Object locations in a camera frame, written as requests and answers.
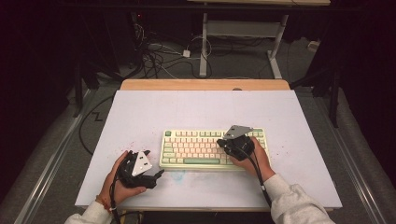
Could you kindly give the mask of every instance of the white table surface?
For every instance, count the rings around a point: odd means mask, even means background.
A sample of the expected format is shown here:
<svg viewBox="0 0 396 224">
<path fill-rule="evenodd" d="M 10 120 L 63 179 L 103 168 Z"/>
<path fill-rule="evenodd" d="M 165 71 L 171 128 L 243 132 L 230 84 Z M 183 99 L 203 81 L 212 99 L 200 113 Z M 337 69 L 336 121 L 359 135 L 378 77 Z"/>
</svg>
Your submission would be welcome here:
<svg viewBox="0 0 396 224">
<path fill-rule="evenodd" d="M 76 205 L 95 199 L 124 150 L 150 150 L 146 175 L 154 175 L 164 130 L 234 124 L 264 128 L 273 169 L 325 208 L 342 207 L 294 91 L 118 91 Z M 258 180 L 244 171 L 165 171 L 157 187 L 118 208 L 262 211 L 268 204 Z"/>
</svg>

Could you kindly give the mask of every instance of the keyboard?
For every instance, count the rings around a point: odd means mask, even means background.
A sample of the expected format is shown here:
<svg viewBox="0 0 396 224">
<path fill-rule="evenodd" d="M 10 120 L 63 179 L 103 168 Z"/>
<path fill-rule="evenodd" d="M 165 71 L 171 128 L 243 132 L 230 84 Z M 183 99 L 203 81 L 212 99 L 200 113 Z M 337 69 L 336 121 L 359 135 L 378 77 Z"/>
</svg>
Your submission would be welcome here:
<svg viewBox="0 0 396 224">
<path fill-rule="evenodd" d="M 233 165 L 230 156 L 217 144 L 227 131 L 166 130 L 163 132 L 160 166 L 165 170 L 243 170 Z M 247 136 L 255 136 L 269 157 L 263 128 L 255 128 Z"/>
</svg>

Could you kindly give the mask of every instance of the desk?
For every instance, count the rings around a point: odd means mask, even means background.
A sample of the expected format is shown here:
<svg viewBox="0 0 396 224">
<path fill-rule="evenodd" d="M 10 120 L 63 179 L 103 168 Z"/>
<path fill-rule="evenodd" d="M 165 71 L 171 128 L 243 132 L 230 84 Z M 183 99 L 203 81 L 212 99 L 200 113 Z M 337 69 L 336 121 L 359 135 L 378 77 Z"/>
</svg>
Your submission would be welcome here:
<svg viewBox="0 0 396 224">
<path fill-rule="evenodd" d="M 229 3 L 229 4 L 253 4 L 253 5 L 282 5 L 282 6 L 328 6 L 330 0 L 190 0 L 193 2 Z M 204 13 L 202 31 L 202 51 L 200 62 L 200 77 L 206 77 L 208 35 L 232 35 L 252 37 L 273 37 L 274 47 L 267 51 L 269 64 L 271 65 L 274 78 L 282 78 L 276 62 L 276 53 L 282 40 L 283 32 L 289 15 L 283 15 L 281 22 L 256 22 L 256 21 L 210 21 L 207 13 Z"/>
<path fill-rule="evenodd" d="M 92 156 L 77 206 L 90 204 L 122 151 L 149 149 L 148 158 L 153 168 L 147 175 L 153 175 L 160 169 L 159 148 L 164 129 L 227 130 L 232 124 L 263 127 L 274 169 L 289 183 L 299 183 L 326 208 L 342 206 L 297 97 L 294 91 L 288 90 L 284 80 L 185 80 L 184 91 L 169 91 L 179 90 L 180 86 L 172 88 L 172 83 L 181 84 L 181 81 L 124 81 Z M 251 85 L 254 91 L 229 91 L 234 87 L 249 89 L 251 81 L 255 82 Z M 215 83 L 218 89 L 213 91 Z M 262 89 L 258 91 L 260 84 L 263 84 Z M 188 87 L 197 90 L 205 86 L 212 91 L 187 91 Z M 244 171 L 165 172 L 157 184 L 155 189 L 126 200 L 119 208 L 141 211 L 269 210 L 257 179 Z"/>
</svg>

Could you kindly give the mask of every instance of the bracelet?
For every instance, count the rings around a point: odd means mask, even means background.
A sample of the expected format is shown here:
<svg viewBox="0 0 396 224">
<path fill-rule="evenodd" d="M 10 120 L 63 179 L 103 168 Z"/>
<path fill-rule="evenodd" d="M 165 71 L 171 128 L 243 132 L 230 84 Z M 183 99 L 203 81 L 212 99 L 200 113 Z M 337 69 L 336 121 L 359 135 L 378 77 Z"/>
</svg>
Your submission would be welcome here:
<svg viewBox="0 0 396 224">
<path fill-rule="evenodd" d="M 103 199 L 103 198 L 99 197 L 99 195 L 96 195 L 96 202 L 99 203 L 99 204 L 101 204 L 101 205 L 105 208 L 105 210 L 107 210 L 107 212 L 108 212 L 110 215 L 111 215 L 111 211 L 117 209 L 117 207 L 116 207 L 116 208 L 111 208 L 111 207 L 106 203 L 106 199 Z"/>
</svg>

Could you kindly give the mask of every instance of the green key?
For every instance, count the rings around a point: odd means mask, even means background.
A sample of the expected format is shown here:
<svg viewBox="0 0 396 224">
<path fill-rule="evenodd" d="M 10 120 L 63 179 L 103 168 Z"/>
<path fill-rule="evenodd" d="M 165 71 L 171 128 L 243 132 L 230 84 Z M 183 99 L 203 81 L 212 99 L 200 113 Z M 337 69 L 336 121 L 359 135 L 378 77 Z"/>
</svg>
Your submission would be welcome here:
<svg viewBox="0 0 396 224">
<path fill-rule="evenodd" d="M 219 159 L 184 159 L 185 164 L 219 164 Z"/>
</svg>

